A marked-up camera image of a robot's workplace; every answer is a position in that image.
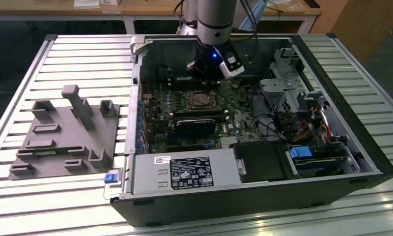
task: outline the open computer chassis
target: open computer chassis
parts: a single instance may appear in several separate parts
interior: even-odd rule
[[[236,43],[241,56],[257,47],[245,73],[209,85],[185,71],[195,44],[132,42],[123,193],[111,200],[132,226],[327,205],[393,177],[300,36]]]

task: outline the capacitor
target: capacitor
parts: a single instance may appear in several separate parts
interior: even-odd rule
[[[239,89],[239,84],[237,84],[237,83],[233,83],[233,84],[232,84],[232,89],[233,89],[233,90]]]

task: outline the metal bracket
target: metal bracket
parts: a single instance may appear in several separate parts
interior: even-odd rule
[[[129,43],[129,49],[131,49],[131,54],[137,55],[145,51],[145,36],[144,35],[135,35],[131,38],[131,43]]]

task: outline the motherboard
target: motherboard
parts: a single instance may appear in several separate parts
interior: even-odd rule
[[[233,80],[223,80],[212,90],[177,91],[171,83],[145,84],[149,152],[220,149],[261,140],[247,89]]]

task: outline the cable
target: cable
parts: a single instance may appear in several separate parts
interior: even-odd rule
[[[260,124],[261,126],[264,126],[264,127],[267,128],[267,131],[271,130],[284,142],[287,142],[287,143],[291,142],[291,141],[287,139],[287,137],[285,137],[279,131],[276,131],[275,129],[272,129],[265,123],[263,123],[263,122],[259,120],[259,116],[264,116],[264,115],[268,115],[268,116],[269,116],[269,114],[259,114],[257,116],[255,115],[255,113],[253,113],[253,106],[252,106],[252,104],[253,104],[253,97],[255,97],[255,94],[252,93],[249,106],[251,106],[251,112],[252,112],[252,115],[253,115],[256,121],[259,122],[259,124]]]
[[[268,8],[268,9],[271,9],[271,10],[279,11],[279,12],[281,12],[281,13],[284,13],[284,12],[285,12],[285,11],[283,11],[283,10],[277,10],[277,9],[275,9],[275,8],[269,7],[269,6],[267,6],[267,8]]]
[[[181,18],[184,18],[184,3],[181,4]]]
[[[284,13],[284,11],[281,11],[281,10],[277,8],[277,4],[276,4],[275,2],[272,2],[272,1],[268,1],[268,2],[271,2],[271,3],[275,5],[275,7],[276,7],[276,9],[273,9],[273,8],[271,8],[271,7],[267,6],[269,9],[277,11],[277,21],[280,21],[280,18],[281,18],[281,14],[280,14],[280,12]]]
[[[329,127],[323,123],[320,122],[320,126],[325,129],[325,132],[327,132],[327,138],[328,138],[328,141],[331,141],[331,129]]]
[[[273,116],[272,114],[267,114],[267,113],[261,113],[261,114],[259,114],[259,115],[256,116],[256,118],[260,117],[260,116],[268,116],[268,118],[275,118],[275,116]]]
[[[179,7],[184,4],[184,1],[185,1],[185,0],[181,0],[181,1],[177,3],[177,5],[176,5],[176,7],[175,7],[175,9],[173,9],[173,15],[177,17],[177,19],[179,19],[185,25],[189,25],[189,22],[188,22],[188,21],[187,21],[180,15],[177,15],[177,13],[176,13]]]
[[[297,134],[300,134],[300,131],[301,131],[301,125],[304,124],[304,123],[307,123],[305,121],[303,121],[303,122],[300,122],[300,124],[299,124],[299,132],[297,132]]]
[[[257,40],[257,29],[256,29],[256,19],[255,19],[255,14],[253,14],[253,10],[251,8],[251,5],[248,3],[248,0],[240,0],[240,4],[243,6],[243,9],[248,15],[248,18],[251,20],[251,24],[252,24],[252,28],[253,28],[253,34],[251,37],[248,38],[244,38],[243,40],[240,39],[231,39],[231,41],[233,42],[239,42],[239,41],[245,41],[245,40],[249,40],[252,38],[255,38],[255,50],[253,50],[253,54],[252,54],[252,58],[251,60],[255,58],[256,54],[257,54],[257,47],[259,47],[259,40]]]

